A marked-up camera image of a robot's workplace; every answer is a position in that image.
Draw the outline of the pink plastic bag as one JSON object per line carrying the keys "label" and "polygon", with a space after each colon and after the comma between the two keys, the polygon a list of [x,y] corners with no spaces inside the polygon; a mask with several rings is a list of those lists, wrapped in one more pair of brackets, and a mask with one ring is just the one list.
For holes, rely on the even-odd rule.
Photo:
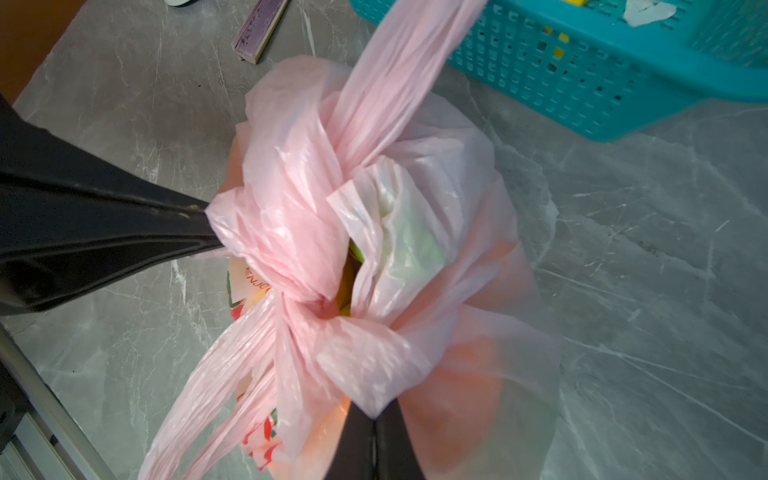
{"label": "pink plastic bag", "polygon": [[343,425],[398,403],[429,479],[537,479],[561,337],[490,139],[432,88],[481,1],[398,1],[354,66],[276,64],[247,94],[241,179],[206,210],[268,285],[213,344],[143,479],[200,479],[241,448],[322,478]]}

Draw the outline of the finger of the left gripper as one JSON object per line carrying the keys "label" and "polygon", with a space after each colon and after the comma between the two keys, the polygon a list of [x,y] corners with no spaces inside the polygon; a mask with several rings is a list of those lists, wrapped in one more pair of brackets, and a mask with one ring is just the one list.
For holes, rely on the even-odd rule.
{"label": "finger of the left gripper", "polygon": [[124,171],[1,102],[1,312],[50,310],[221,248],[206,202]]}

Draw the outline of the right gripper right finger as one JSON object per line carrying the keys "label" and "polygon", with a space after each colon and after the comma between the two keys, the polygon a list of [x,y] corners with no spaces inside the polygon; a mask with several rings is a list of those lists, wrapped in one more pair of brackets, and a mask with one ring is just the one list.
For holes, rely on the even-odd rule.
{"label": "right gripper right finger", "polygon": [[393,400],[375,421],[375,478],[424,480],[398,400]]}

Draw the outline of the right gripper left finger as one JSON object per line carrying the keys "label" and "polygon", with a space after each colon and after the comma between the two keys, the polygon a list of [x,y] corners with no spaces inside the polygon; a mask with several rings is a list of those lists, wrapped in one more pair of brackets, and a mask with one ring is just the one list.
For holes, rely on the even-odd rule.
{"label": "right gripper left finger", "polygon": [[374,478],[375,422],[357,405],[350,408],[325,480]]}

